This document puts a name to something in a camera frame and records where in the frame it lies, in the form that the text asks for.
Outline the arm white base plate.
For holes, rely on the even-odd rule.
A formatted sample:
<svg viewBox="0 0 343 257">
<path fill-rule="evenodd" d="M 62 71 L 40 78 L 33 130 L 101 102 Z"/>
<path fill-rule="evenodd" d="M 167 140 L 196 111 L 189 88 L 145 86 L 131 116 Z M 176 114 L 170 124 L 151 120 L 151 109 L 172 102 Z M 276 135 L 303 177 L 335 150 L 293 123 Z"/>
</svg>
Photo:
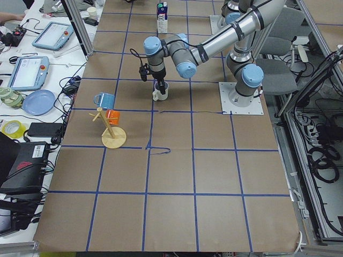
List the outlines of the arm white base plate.
<svg viewBox="0 0 343 257">
<path fill-rule="evenodd" d="M 219 93 L 223 114 L 226 115 L 263 115 L 263 107 L 258 89 L 252 96 L 241 96 L 235 82 L 219 82 Z"/>
<path fill-rule="evenodd" d="M 222 15 L 210 15 L 210 25 L 212 34 L 215 34 L 227 24 L 225 21 L 225 17 L 223 17 Z"/>
</svg>

